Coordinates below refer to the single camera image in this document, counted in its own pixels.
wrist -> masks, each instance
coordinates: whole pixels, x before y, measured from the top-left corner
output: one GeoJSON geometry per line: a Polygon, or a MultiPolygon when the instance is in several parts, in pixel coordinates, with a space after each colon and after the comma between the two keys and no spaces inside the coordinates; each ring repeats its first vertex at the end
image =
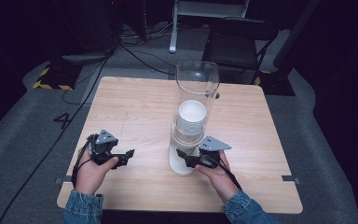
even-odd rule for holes
{"type": "Polygon", "coordinates": [[[89,190],[89,189],[82,189],[81,187],[77,187],[75,188],[76,192],[82,193],[82,194],[86,194],[89,196],[94,196],[95,195],[95,191],[93,190],[89,190]]]}
{"type": "Polygon", "coordinates": [[[224,188],[223,190],[219,190],[218,195],[220,197],[220,200],[222,200],[222,203],[228,202],[232,196],[237,192],[237,188],[233,185],[229,188],[224,188]]]}

yellow black tape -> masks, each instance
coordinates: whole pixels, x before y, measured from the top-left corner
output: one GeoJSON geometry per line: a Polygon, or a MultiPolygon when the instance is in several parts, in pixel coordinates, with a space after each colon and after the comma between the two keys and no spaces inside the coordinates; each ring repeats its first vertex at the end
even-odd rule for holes
{"type": "Polygon", "coordinates": [[[40,74],[34,88],[43,88],[46,90],[73,90],[75,88],[77,76],[61,76],[57,74],[57,71],[50,68],[48,64],[40,74]]]}
{"type": "Polygon", "coordinates": [[[254,85],[260,86],[260,83],[261,83],[260,77],[257,77],[257,78],[255,79],[254,85]]]}

cable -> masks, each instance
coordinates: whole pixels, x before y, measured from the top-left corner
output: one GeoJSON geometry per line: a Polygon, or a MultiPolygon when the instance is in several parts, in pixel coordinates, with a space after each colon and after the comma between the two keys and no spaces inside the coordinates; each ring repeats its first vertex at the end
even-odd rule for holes
{"type": "Polygon", "coordinates": [[[167,28],[170,27],[172,24],[173,24],[173,21],[170,22],[170,23],[168,23],[168,24],[165,25],[164,27],[159,28],[158,31],[154,31],[155,28],[153,27],[153,28],[152,28],[152,31],[146,35],[146,37],[148,37],[148,38],[146,39],[146,41],[144,41],[143,39],[141,39],[140,36],[134,35],[133,33],[130,33],[129,36],[122,36],[122,37],[121,37],[121,40],[122,40],[121,43],[122,43],[123,45],[128,46],[128,47],[134,47],[134,46],[138,46],[138,47],[139,47],[139,46],[142,46],[143,44],[147,43],[147,42],[150,41],[150,40],[157,40],[157,39],[162,38],[162,37],[165,36],[165,35],[171,35],[171,33],[169,33],[169,34],[167,34],[167,33],[162,34],[162,32],[163,32],[163,31],[167,32],[167,28]],[[124,41],[123,41],[123,40],[125,40],[125,39],[133,39],[133,38],[136,38],[136,42],[135,42],[135,43],[129,43],[129,42],[124,42],[124,41]]]}
{"type": "MultiPolygon", "coordinates": [[[[75,86],[77,86],[78,84],[80,84],[80,83],[84,82],[85,80],[89,79],[90,77],[92,77],[92,76],[94,75],[95,71],[97,71],[97,67],[100,66],[101,63],[102,63],[102,62],[99,62],[99,63],[97,64],[97,66],[95,66],[94,71],[91,73],[91,75],[88,75],[87,77],[85,77],[85,78],[83,78],[82,80],[78,81],[78,82],[75,84],[75,86]]],[[[69,91],[69,90],[66,90],[66,91],[63,93],[63,95],[62,95],[62,100],[63,100],[65,103],[67,103],[68,105],[80,105],[80,103],[72,103],[72,102],[68,102],[68,101],[65,100],[65,94],[66,94],[68,91],[69,91]]]]}
{"type": "Polygon", "coordinates": [[[211,159],[211,157],[209,157],[209,156],[205,156],[205,159],[207,159],[208,161],[211,161],[214,164],[217,164],[218,166],[220,166],[226,172],[226,174],[231,179],[231,181],[234,183],[235,187],[237,187],[237,189],[242,190],[242,187],[241,187],[240,183],[238,182],[237,178],[235,177],[234,174],[231,173],[231,171],[228,170],[227,166],[222,161],[222,159],[220,159],[220,161],[223,163],[223,165],[220,164],[220,162],[211,159]]]}
{"type": "Polygon", "coordinates": [[[146,55],[150,55],[150,56],[153,56],[153,57],[159,59],[160,61],[166,63],[167,65],[169,65],[171,67],[176,67],[176,65],[168,63],[167,61],[164,61],[164,60],[160,59],[157,55],[154,55],[154,54],[151,54],[151,53],[146,53],[146,52],[139,51],[139,50],[133,50],[132,53],[143,53],[143,54],[146,54],[146,55]]]}
{"type": "MultiPolygon", "coordinates": [[[[86,99],[83,101],[83,103],[80,105],[80,107],[77,109],[77,111],[75,112],[75,114],[72,116],[72,120],[74,120],[74,118],[76,117],[76,115],[80,112],[80,109],[83,107],[83,105],[87,102],[87,100],[89,99],[92,90],[94,89],[97,81],[98,81],[98,77],[100,76],[104,65],[106,64],[107,60],[109,59],[109,57],[107,57],[105,59],[105,61],[103,62],[103,65],[100,68],[100,71],[98,73],[97,78],[94,81],[94,84],[91,87],[91,90],[89,91],[89,94],[87,95],[86,99]]],[[[22,190],[25,188],[25,186],[28,184],[28,182],[31,180],[31,178],[34,176],[34,173],[36,173],[37,169],[39,169],[40,165],[42,165],[43,161],[45,161],[45,159],[48,157],[48,155],[50,154],[50,152],[52,151],[53,148],[55,148],[55,146],[57,145],[57,143],[60,141],[60,139],[62,138],[63,134],[65,133],[65,131],[68,129],[68,127],[70,126],[71,123],[69,123],[68,125],[66,125],[60,135],[57,137],[57,139],[54,141],[53,145],[50,147],[50,149],[48,150],[48,152],[45,154],[45,156],[42,158],[42,160],[40,160],[40,162],[36,165],[36,167],[33,169],[33,171],[31,172],[31,174],[27,177],[27,179],[24,181],[24,183],[21,185],[21,187],[19,188],[19,190],[16,192],[16,194],[14,195],[14,197],[10,200],[10,203],[7,205],[7,207],[5,208],[4,213],[2,214],[2,216],[0,217],[0,223],[2,223],[2,221],[5,218],[5,215],[7,214],[8,209],[10,208],[10,206],[14,203],[14,201],[17,199],[17,197],[20,195],[20,193],[22,192],[22,190]]]]}
{"type": "Polygon", "coordinates": [[[89,161],[91,161],[92,159],[88,159],[88,160],[86,160],[86,161],[83,161],[83,163],[81,163],[80,165],[79,165],[79,167],[77,167],[77,170],[80,170],[80,168],[86,163],[86,162],[89,162],[89,161]]]}
{"type": "Polygon", "coordinates": [[[84,154],[84,151],[86,150],[86,147],[89,145],[90,141],[91,141],[91,137],[93,135],[90,135],[88,138],[87,138],[87,142],[86,144],[78,151],[77,153],[77,160],[76,160],[76,163],[74,165],[74,169],[72,170],[72,175],[71,175],[71,182],[72,182],[72,185],[74,186],[74,188],[76,187],[76,181],[77,181],[77,172],[78,170],[80,169],[80,167],[82,165],[84,165],[86,162],[88,161],[91,161],[91,159],[87,160],[87,161],[84,161],[83,163],[81,163],[80,166],[79,163],[80,163],[80,160],[81,158],[83,157],[83,154],[84,154]]]}
{"type": "Polygon", "coordinates": [[[69,65],[88,65],[92,63],[99,63],[105,60],[106,58],[109,58],[111,53],[105,53],[103,57],[99,58],[90,58],[90,59],[66,59],[63,58],[69,65]]]}
{"type": "Polygon", "coordinates": [[[139,62],[141,62],[142,64],[146,65],[147,67],[157,71],[157,72],[160,72],[160,73],[163,73],[163,74],[166,74],[166,75],[169,75],[169,76],[175,76],[175,74],[173,73],[168,73],[168,72],[164,72],[164,71],[161,71],[161,70],[158,70],[157,68],[154,68],[152,66],[150,66],[149,64],[145,63],[144,61],[142,61],[140,58],[138,58],[134,53],[132,53],[129,49],[127,49],[126,47],[124,47],[123,45],[121,45],[121,43],[119,44],[124,50],[126,50],[129,54],[131,54],[134,58],[136,58],[139,62]]]}

person's left hand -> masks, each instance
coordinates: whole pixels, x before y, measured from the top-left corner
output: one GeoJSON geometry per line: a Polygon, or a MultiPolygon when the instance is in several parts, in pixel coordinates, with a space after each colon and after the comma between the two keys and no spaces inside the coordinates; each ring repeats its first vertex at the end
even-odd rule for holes
{"type": "MultiPolygon", "coordinates": [[[[89,149],[86,148],[80,159],[80,164],[90,159],[89,149]]],[[[118,157],[114,157],[102,165],[97,165],[94,161],[87,161],[77,172],[75,191],[94,196],[95,191],[103,183],[106,173],[118,162],[118,157]]]]}

wooden table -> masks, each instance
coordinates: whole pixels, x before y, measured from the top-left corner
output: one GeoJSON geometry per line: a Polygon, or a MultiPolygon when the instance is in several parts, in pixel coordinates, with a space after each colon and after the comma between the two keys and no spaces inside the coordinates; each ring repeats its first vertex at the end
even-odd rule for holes
{"type": "MultiPolygon", "coordinates": [[[[177,175],[169,165],[171,119],[176,83],[103,77],[89,110],[77,150],[101,129],[118,138],[112,152],[135,148],[127,166],[109,171],[97,191],[103,208],[132,211],[220,212],[222,203],[208,178],[197,172],[177,175]]],[[[220,84],[206,135],[232,146],[227,159],[244,191],[269,213],[302,211],[263,91],[257,86],[220,84]]],[[[64,183],[58,206],[65,207],[71,183],[64,183]]]]}

